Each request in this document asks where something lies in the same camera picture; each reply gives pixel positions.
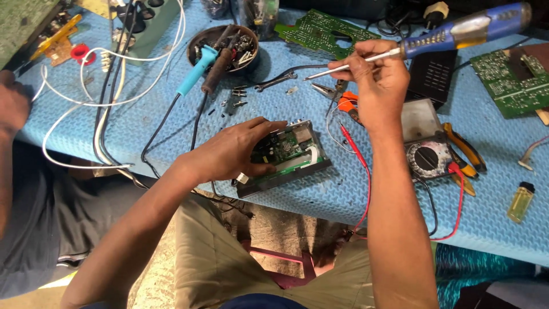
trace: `bowl of screws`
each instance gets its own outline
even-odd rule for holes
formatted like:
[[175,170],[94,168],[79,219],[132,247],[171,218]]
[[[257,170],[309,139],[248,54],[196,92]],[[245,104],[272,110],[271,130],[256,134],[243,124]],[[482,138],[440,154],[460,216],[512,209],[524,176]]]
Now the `bowl of screws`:
[[217,26],[199,32],[187,46],[187,59],[195,65],[202,57],[201,49],[208,45],[218,52],[223,48],[232,50],[232,59],[225,72],[235,76],[251,73],[259,64],[259,40],[248,28],[233,25],[230,33],[218,42],[227,25]]

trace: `concrete floor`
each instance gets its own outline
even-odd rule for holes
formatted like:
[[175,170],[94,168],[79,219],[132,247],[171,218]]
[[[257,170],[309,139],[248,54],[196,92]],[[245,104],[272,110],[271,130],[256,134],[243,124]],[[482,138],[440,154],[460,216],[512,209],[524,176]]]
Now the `concrete floor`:
[[[347,227],[345,224],[251,203],[245,203],[243,212],[253,213],[253,219],[248,219],[237,210],[223,214],[223,218],[231,225],[235,237],[239,239],[250,237],[255,247],[290,255],[300,255],[302,250],[308,250],[315,260],[318,259],[322,250],[334,241],[337,233]],[[261,255],[254,257],[266,270],[302,277],[302,269],[297,263]],[[133,286],[127,308],[173,308],[174,271],[175,222],[172,220],[149,264]],[[0,308],[58,308],[64,291],[65,287],[36,290],[12,299],[0,300]]]

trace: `khaki pants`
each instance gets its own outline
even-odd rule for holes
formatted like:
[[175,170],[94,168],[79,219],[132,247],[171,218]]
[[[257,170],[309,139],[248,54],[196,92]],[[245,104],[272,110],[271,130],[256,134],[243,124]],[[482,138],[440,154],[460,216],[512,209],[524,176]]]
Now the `khaki pants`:
[[308,309],[373,308],[367,243],[346,243],[332,270],[305,286],[281,289],[221,224],[209,200],[189,195],[176,213],[176,308],[217,308],[237,296],[267,293]]

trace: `open-end wrench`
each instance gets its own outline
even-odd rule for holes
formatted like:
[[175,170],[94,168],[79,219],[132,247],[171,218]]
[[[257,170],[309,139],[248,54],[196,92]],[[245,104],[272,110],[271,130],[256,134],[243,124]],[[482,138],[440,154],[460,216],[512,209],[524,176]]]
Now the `open-end wrench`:
[[260,84],[255,85],[254,89],[257,89],[258,92],[263,91],[265,88],[269,88],[271,86],[274,86],[276,84],[280,84],[281,82],[289,79],[297,79],[297,74],[294,74],[293,71],[289,71],[286,75],[283,75],[279,78],[275,78],[273,80],[262,82]]

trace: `table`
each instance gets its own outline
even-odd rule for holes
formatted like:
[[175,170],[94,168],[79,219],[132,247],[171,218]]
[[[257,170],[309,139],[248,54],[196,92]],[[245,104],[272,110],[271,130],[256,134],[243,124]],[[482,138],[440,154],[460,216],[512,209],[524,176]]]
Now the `table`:
[[[131,170],[139,174],[152,176],[150,169],[141,163],[139,155],[172,101],[177,85],[191,68],[185,56],[187,42],[198,31],[230,22],[229,17],[225,20],[210,20],[198,0],[186,2],[184,8],[187,28],[181,46],[174,51],[169,72],[164,73],[159,83],[147,95],[138,101],[115,107],[110,117],[105,138],[109,152],[119,162],[134,163],[135,166]],[[304,13],[297,10],[281,10],[279,21],[293,24],[295,19]],[[363,26],[365,24],[364,21],[353,22]],[[110,46],[109,28],[105,19],[84,11],[82,23],[89,23],[92,27],[72,38],[73,43],[85,42],[91,47]],[[175,20],[152,55],[163,54],[170,48],[176,28]],[[521,35],[513,35],[460,50],[458,61],[463,63],[472,56],[507,47],[523,38]],[[262,42],[260,53],[261,63],[255,74],[249,77],[252,80],[267,80],[289,67],[326,63],[331,59],[327,53],[314,52],[281,40]],[[162,60],[145,63],[142,67],[129,65],[121,98],[133,97],[148,87],[162,65]],[[71,98],[84,100],[85,95],[80,88],[80,66],[76,62],[70,60],[48,69],[48,80],[54,87]],[[215,101],[208,100],[199,125],[197,145],[205,142],[221,128],[261,115],[271,120],[311,119],[327,156],[333,162],[333,167],[254,195],[247,198],[247,201],[354,224],[364,212],[366,173],[353,154],[344,152],[329,139],[324,119],[328,100],[314,91],[309,82],[301,81],[301,78],[318,71],[298,71],[300,78],[297,80],[284,82],[262,93],[249,90],[246,98],[248,104],[238,108],[232,116],[228,115],[227,110],[230,104],[222,108],[220,103],[225,99],[235,98],[231,99],[232,87],[251,83],[245,79],[223,81],[214,94]],[[88,89],[92,96],[98,98],[104,79],[99,61],[86,67],[85,75],[87,78],[94,78]],[[19,80],[37,89],[42,81],[40,66],[34,66]],[[315,82],[328,86],[334,84],[334,80],[328,76]],[[285,91],[293,86],[298,86],[299,90],[287,96]],[[349,90],[356,93],[356,85],[351,83]],[[165,171],[179,154],[188,151],[194,118],[201,98],[202,92],[196,86],[187,97],[179,100],[156,137],[147,157],[159,172]],[[47,130],[72,106],[73,103],[60,98],[50,90],[45,90],[35,102],[29,121],[18,139],[41,145]],[[47,147],[50,150],[96,160],[92,149],[95,113],[94,107],[82,107],[74,111],[53,131]],[[535,172],[517,164],[518,158],[527,146],[547,135],[549,130],[534,114],[504,120],[470,66],[455,74],[449,101],[438,113],[441,122],[452,122],[454,129],[478,149],[488,167],[488,173],[473,182],[477,196],[464,197],[459,231],[444,242],[549,266],[549,192],[546,189],[549,187],[549,175],[546,172],[549,170],[549,161],[542,159],[549,154],[549,148],[539,147],[534,152]],[[367,133],[349,117],[341,119],[371,164],[372,149]],[[330,127],[336,138],[344,139],[335,123]],[[537,191],[526,219],[522,224],[516,224],[506,217],[506,210],[521,181],[533,183]],[[456,220],[459,188],[450,179],[431,181],[430,186],[439,216],[439,231],[435,236],[445,236],[450,233]],[[203,184],[200,188],[210,190],[210,185]],[[236,197],[235,189],[231,188],[227,181],[216,182],[216,188],[220,194]],[[416,186],[416,191],[430,230],[433,227],[433,215],[427,193],[420,185]]]

